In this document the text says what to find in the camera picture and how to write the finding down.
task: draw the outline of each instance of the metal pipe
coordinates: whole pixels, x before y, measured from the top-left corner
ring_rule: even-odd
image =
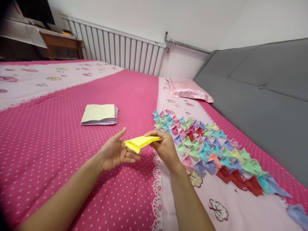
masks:
[[[168,35],[168,32],[166,31],[165,42],[167,43],[167,49],[168,50],[170,49],[171,44],[174,44],[174,45],[179,45],[181,47],[186,47],[188,49],[192,49],[192,50],[195,50],[195,51],[203,52],[203,53],[206,53],[206,54],[210,54],[211,53],[208,50],[204,50],[202,48],[194,47],[194,46],[188,45],[186,43],[182,43],[182,42],[179,42],[179,41],[175,41],[174,39],[170,39],[170,38],[167,37],[167,35]]]

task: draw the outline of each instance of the radiator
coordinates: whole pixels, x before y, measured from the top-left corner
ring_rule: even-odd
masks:
[[[61,15],[65,27],[83,40],[84,59],[158,75],[166,44]]]

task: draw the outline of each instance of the pink satin pillowcase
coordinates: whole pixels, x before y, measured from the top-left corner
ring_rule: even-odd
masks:
[[[184,98],[195,98],[203,99],[208,103],[213,103],[213,98],[198,86],[193,80],[171,80],[167,78],[170,86],[170,95],[171,97],[184,97]]]

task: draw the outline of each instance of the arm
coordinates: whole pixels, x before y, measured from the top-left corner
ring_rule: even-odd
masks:
[[[177,155],[172,136],[159,130],[151,131],[144,136],[160,136],[162,138],[161,141],[152,142],[150,146],[157,151],[170,172],[180,230],[215,231],[213,223]]]
[[[67,230],[103,172],[123,162],[134,163],[141,159],[142,152],[137,155],[119,140],[125,131],[126,128],[111,137],[96,155],[84,163],[70,180],[17,230]]]

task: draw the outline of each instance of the bed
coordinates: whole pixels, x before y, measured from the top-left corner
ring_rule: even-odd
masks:
[[[157,109],[216,123],[293,196],[256,197],[207,174],[195,189],[217,230],[302,230],[285,208],[301,203],[307,211],[306,188],[210,104],[171,98],[165,79],[93,60],[2,63],[0,73],[0,203],[12,227],[123,127],[125,140],[155,129]],[[119,107],[116,125],[80,126],[87,104],[107,103]],[[143,151],[142,162],[123,164],[101,177],[71,230],[179,229],[170,175],[151,147]],[[218,219],[210,200],[221,203],[228,217]]]

